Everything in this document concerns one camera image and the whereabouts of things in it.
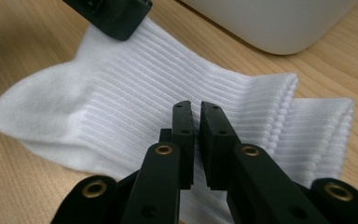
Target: light brown tabletop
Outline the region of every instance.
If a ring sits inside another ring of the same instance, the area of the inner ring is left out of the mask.
[[[260,51],[177,1],[154,0],[149,17],[201,57],[250,76],[294,72],[296,97],[351,97],[354,122],[341,179],[358,189],[358,6],[310,48]],[[48,66],[71,60],[89,23],[63,1],[0,0],[0,95]],[[45,161],[0,134],[0,223],[49,223],[90,174]]]

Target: wood grain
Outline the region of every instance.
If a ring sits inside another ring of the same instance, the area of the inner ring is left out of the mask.
[[[201,57],[256,76],[295,72],[296,97],[351,97],[355,116],[342,179],[358,188],[358,6],[310,48],[267,54],[176,1],[154,0],[149,16]],[[88,22],[62,1],[0,0],[0,95],[43,68],[71,60]],[[0,223],[49,223],[89,174],[42,160],[0,134]]]

